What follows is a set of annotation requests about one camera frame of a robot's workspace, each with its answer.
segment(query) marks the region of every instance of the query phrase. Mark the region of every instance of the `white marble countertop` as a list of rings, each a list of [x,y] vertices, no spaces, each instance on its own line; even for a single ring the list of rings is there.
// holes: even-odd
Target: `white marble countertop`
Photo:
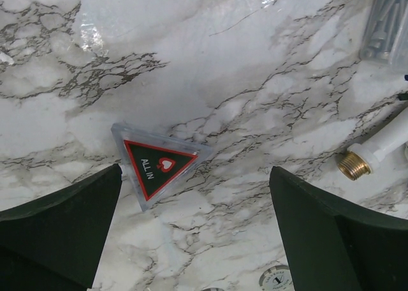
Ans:
[[[335,166],[408,86],[358,58],[369,5],[0,0],[0,210],[119,162],[110,127],[126,121],[215,156],[146,213],[124,182],[93,290],[258,290],[286,263],[274,165],[408,217],[402,148],[356,182]]]

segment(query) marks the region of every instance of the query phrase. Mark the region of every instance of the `brass fitting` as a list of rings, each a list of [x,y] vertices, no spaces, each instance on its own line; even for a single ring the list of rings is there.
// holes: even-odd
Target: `brass fitting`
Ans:
[[[352,152],[347,152],[346,157],[340,161],[337,166],[340,171],[343,172],[345,176],[350,178],[352,181],[359,179],[365,174],[370,174],[370,166],[362,160],[357,154]]]

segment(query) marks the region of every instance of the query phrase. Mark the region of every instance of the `white plastic tube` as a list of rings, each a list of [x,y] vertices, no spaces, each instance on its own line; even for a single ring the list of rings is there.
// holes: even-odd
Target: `white plastic tube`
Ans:
[[[408,108],[404,109],[387,126],[362,144],[353,144],[347,150],[358,155],[369,165],[371,173],[395,149],[408,141]]]

